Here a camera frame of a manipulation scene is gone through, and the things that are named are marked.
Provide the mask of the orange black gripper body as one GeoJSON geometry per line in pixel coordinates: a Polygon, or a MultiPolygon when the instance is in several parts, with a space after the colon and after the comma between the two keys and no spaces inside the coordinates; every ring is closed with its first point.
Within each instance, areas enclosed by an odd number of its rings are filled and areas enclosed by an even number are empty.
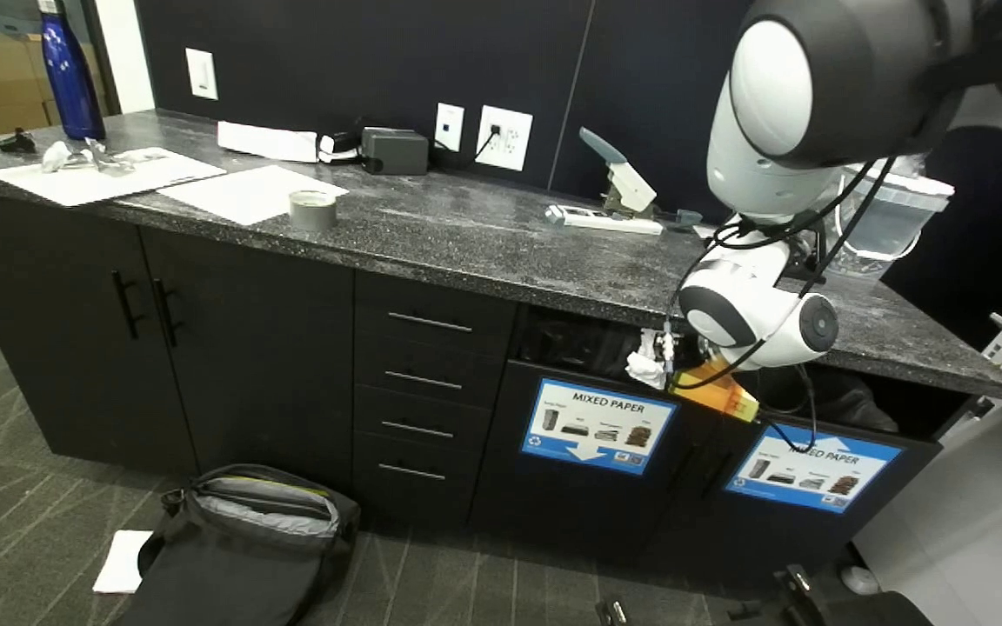
{"type": "Polygon", "coordinates": [[[757,417],[757,401],[728,373],[725,358],[675,373],[672,393],[746,423],[757,417]]]}

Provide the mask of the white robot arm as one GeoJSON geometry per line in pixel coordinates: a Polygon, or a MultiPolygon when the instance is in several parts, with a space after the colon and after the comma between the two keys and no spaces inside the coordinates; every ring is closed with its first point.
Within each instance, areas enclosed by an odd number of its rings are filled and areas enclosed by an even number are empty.
{"type": "Polygon", "coordinates": [[[875,197],[985,82],[1002,82],[1002,0],[750,0],[708,145],[733,220],[675,291],[710,383],[799,373],[835,346],[830,252],[796,241],[875,197]]]}

